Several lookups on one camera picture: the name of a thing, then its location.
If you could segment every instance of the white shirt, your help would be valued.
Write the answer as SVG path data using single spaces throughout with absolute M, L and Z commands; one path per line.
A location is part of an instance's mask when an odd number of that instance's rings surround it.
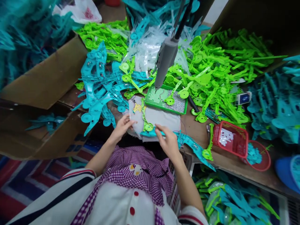
M 42 225 L 69 225 L 77 212 L 94 189 L 98 178 L 88 169 L 76 169 L 68 172 L 62 179 L 45 192 L 41 197 L 31 203 L 8 224 L 42 224 Z M 202 213 L 193 206 L 187 206 L 181 210 L 179 217 L 167 203 L 165 192 L 162 190 L 164 206 L 157 206 L 165 225 L 196 224 L 208 225 Z M 58 203 L 47 209 L 41 215 L 44 207 Z M 105 182 L 99 189 L 94 207 L 85 224 L 105 225 L 154 225 L 155 205 L 148 193 L 139 189 L 129 189 L 117 186 L 114 183 Z

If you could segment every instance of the purple checkered apron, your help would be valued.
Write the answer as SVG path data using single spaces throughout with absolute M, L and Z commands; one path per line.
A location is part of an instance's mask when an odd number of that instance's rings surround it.
M 141 167 L 142 172 L 135 175 L 134 168 Z M 142 146 L 120 148 L 116 146 L 112 156 L 107 162 L 106 171 L 94 186 L 94 190 L 88 196 L 71 225 L 82 225 L 90 215 L 95 198 L 100 186 L 110 181 L 125 188 L 137 188 L 147 192 L 155 204 L 155 224 L 164 225 L 163 218 L 156 206 L 164 206 L 161 189 L 170 195 L 173 187 L 173 176 L 169 170 L 169 159 L 160 161 L 152 152 Z

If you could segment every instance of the white plastic bag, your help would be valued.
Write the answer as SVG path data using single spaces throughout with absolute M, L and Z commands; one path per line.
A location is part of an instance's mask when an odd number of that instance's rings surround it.
M 76 23 L 87 24 L 88 22 L 101 23 L 102 17 L 93 0 L 75 0 L 75 6 L 66 5 L 60 12 L 63 16 L 72 12 L 72 19 Z

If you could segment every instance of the black pole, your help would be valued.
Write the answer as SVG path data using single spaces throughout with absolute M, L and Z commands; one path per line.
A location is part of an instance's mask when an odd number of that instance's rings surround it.
M 186 21 L 188 20 L 188 16 L 190 15 L 190 12 L 192 10 L 192 4 L 193 4 L 193 0 L 190 0 L 190 2 L 188 3 L 187 9 L 185 10 L 184 15 L 182 17 L 182 20 L 179 24 L 178 30 L 174 36 L 174 38 L 176 40 L 178 40 L 180 38 L 181 32 L 183 31 L 184 25 L 185 25 Z

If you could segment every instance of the wooden table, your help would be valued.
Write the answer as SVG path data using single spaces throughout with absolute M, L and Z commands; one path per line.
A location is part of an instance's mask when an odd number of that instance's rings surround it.
M 67 105 L 70 108 L 74 108 L 79 104 L 84 98 L 77 98 L 77 95 L 81 93 L 76 87 L 73 87 L 69 90 L 59 101 Z M 195 116 L 193 116 L 190 111 L 192 107 L 188 104 L 186 115 L 181 116 L 181 131 L 184 134 L 189 135 L 195 140 L 203 149 L 206 149 L 208 146 L 208 134 L 206 131 L 206 124 L 212 123 L 208 119 L 205 123 L 199 123 L 195 121 Z M 259 140 L 264 146 L 267 146 L 269 143 L 263 139 Z M 200 163 L 199 159 L 193 154 L 193 151 L 188 147 L 184 146 L 182 149 L 183 152 L 190 154 L 194 158 L 195 163 Z M 241 162 L 237 156 L 224 151 L 216 146 L 212 148 L 212 157 L 214 161 L 209 161 L 216 168 L 222 169 L 228 173 L 231 173 L 235 176 L 238 176 L 248 182 L 255 184 L 259 187 L 267 189 L 270 192 L 273 192 L 277 195 L 284 195 L 290 198 L 300 199 L 300 195 L 295 191 L 287 188 L 277 177 L 274 171 L 274 162 L 278 157 L 282 155 L 277 154 L 278 149 L 270 148 L 270 155 L 272 158 L 272 165 L 269 170 L 265 172 L 259 172 L 249 165 Z

